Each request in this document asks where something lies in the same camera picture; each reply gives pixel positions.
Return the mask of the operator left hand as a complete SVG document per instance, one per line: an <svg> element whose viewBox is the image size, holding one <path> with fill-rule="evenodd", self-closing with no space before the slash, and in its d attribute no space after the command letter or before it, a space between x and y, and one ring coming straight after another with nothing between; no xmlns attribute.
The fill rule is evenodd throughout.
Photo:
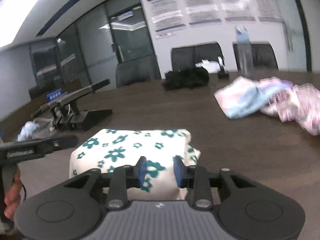
<svg viewBox="0 0 320 240"><path fill-rule="evenodd" d="M21 172L18 168L14 174L11 188L5 193L4 198L4 202L7 206L4 210L4 215L8 219L13 219L15 211L21 202L20 192L22 187Z"/></svg>

